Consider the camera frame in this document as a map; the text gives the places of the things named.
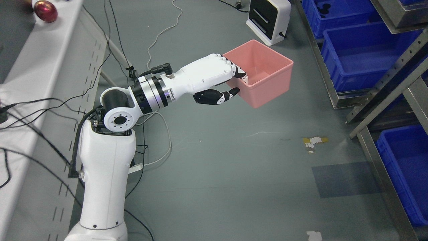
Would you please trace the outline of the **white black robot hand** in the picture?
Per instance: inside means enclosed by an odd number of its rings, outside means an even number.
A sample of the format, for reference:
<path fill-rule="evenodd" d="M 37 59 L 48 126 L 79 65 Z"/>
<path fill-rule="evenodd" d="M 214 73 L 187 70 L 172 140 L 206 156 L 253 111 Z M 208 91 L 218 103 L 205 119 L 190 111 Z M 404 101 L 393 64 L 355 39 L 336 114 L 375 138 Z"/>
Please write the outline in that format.
<path fill-rule="evenodd" d="M 210 54 L 187 64 L 174 73 L 173 77 L 160 75 L 167 89 L 171 91 L 172 99 L 189 93 L 197 103 L 205 105 L 220 105 L 237 95 L 240 92 L 238 87 L 227 92 L 211 89 L 212 86 L 225 83 L 233 77 L 248 80 L 244 70 L 221 54 Z"/>

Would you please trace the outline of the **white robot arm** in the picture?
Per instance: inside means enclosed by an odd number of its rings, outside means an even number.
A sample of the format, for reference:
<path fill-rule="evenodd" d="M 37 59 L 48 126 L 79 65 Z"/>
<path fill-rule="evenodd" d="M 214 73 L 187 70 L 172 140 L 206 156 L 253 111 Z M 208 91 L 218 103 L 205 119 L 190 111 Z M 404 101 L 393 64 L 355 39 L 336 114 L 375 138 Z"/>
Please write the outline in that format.
<path fill-rule="evenodd" d="M 132 166 L 136 134 L 132 129 L 144 114 L 166 107 L 173 94 L 162 78 L 145 75 L 165 73 L 173 77 L 170 64 L 162 64 L 138 76 L 128 88 L 112 87 L 102 92 L 101 106 L 81 120 L 76 132 L 69 177 L 85 182 L 79 222 L 66 241 L 126 241 L 124 200 L 127 177 L 143 169 Z"/>

